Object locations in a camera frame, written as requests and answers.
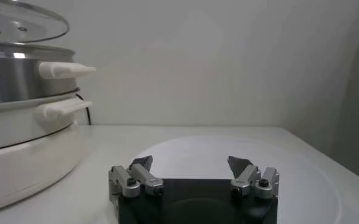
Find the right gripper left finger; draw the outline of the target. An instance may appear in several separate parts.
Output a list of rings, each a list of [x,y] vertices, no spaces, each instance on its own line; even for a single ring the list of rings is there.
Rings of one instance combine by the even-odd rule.
[[[164,182],[150,173],[153,157],[151,155],[134,159],[128,168],[113,166],[108,172],[110,201],[120,197],[137,198],[141,191],[152,196],[164,194]]]

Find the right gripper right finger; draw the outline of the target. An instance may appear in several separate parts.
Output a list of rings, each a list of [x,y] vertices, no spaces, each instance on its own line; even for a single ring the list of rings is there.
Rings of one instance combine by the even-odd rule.
[[[279,173],[276,168],[267,167],[264,172],[248,159],[229,156],[227,159],[234,179],[230,181],[231,194],[243,198],[254,193],[257,198],[279,196]]]

